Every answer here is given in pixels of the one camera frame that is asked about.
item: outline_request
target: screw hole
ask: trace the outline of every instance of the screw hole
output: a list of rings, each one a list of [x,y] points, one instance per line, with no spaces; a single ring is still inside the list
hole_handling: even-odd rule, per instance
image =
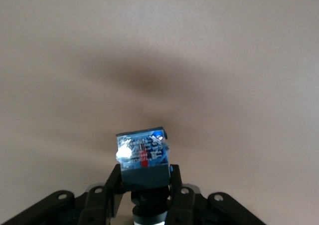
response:
[[[181,192],[182,194],[188,194],[188,193],[189,193],[189,190],[188,190],[187,188],[182,188],[182,189],[180,190],[180,192]]]
[[[93,218],[93,217],[90,217],[89,219],[88,219],[88,222],[89,223],[92,223],[92,222],[94,222],[95,221],[95,219]]]
[[[94,190],[94,192],[95,192],[96,194],[99,194],[99,193],[101,193],[102,191],[103,191],[103,189],[101,189],[101,188],[98,188],[98,189]]]
[[[65,199],[66,197],[67,197],[66,194],[61,194],[61,195],[58,196],[58,199],[62,200],[62,199]]]
[[[180,224],[181,223],[181,219],[180,218],[175,218],[175,223],[176,224]]]
[[[215,199],[216,201],[218,201],[218,202],[221,202],[221,201],[224,200],[223,196],[220,195],[220,194],[216,194],[216,195],[214,196],[214,199]]]

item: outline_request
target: black plastic part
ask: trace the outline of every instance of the black plastic part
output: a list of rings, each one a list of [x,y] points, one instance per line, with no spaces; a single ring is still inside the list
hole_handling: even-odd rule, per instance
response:
[[[165,221],[167,215],[167,211],[164,211],[157,215],[152,216],[145,216],[140,214],[139,207],[135,206],[133,208],[133,220],[141,225],[153,225],[153,224],[159,224],[163,221]]]
[[[159,188],[169,185],[167,164],[122,171],[125,192]]]
[[[173,197],[165,220],[166,225],[192,225],[195,193],[191,188],[180,186]]]
[[[170,187],[172,197],[175,194],[175,191],[182,185],[179,165],[172,164],[170,167]]]
[[[160,222],[167,210],[165,225],[265,225],[226,193],[213,193],[208,199],[196,194],[182,184],[178,165],[169,171],[170,201],[168,186],[132,192],[132,201],[139,205],[133,209],[134,218],[140,224]],[[109,225],[125,191],[117,164],[104,186],[77,198],[69,191],[57,191],[3,225]]]
[[[222,201],[216,200],[215,196],[221,196],[223,198]],[[265,225],[265,223],[226,193],[213,193],[208,196],[208,202],[212,211],[214,209],[221,211],[237,225]]]
[[[57,191],[27,208],[3,225],[36,225],[42,222],[52,224],[59,212],[74,205],[74,195],[70,191]]]
[[[92,188],[87,196],[85,209],[82,210],[78,225],[104,225],[106,221],[106,188]]]
[[[107,219],[114,218],[119,209],[122,196],[125,193],[121,177],[120,164],[115,165],[109,178],[105,183],[107,191]]]

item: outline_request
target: red component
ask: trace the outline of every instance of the red component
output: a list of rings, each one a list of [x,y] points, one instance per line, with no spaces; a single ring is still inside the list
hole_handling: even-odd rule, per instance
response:
[[[141,160],[142,167],[149,166],[148,153],[145,150],[140,151],[140,160]]]

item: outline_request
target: beige background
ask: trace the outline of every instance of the beige background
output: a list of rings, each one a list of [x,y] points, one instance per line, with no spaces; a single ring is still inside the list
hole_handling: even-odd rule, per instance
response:
[[[164,126],[205,196],[318,224],[318,15],[319,0],[0,0],[0,223],[105,181],[116,133]]]

